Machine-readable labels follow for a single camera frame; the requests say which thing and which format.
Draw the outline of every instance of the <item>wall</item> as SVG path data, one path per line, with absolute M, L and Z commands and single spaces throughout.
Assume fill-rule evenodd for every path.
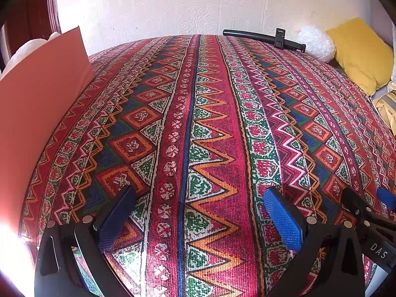
M 57 0 L 62 31 L 80 26 L 88 54 L 164 35 L 221 34 L 223 29 L 290 39 L 303 25 L 322 29 L 361 17 L 370 24 L 370 0 Z

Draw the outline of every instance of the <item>yellow pillow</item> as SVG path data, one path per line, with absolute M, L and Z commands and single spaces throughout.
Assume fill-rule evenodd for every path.
M 335 59 L 367 95 L 389 82 L 393 52 L 362 19 L 349 20 L 327 34 L 337 49 Z

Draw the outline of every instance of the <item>blue gripper pad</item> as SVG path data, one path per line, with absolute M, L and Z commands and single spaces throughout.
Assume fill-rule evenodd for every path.
M 396 212 L 396 196 L 390 193 L 387 189 L 380 187 L 377 190 L 377 198 L 393 212 Z
M 271 188 L 264 192 L 264 206 L 283 242 L 289 250 L 299 252 L 302 247 L 302 229 L 276 197 Z
M 98 248 L 101 252 L 112 248 L 135 205 L 136 192 L 129 187 L 98 229 Z

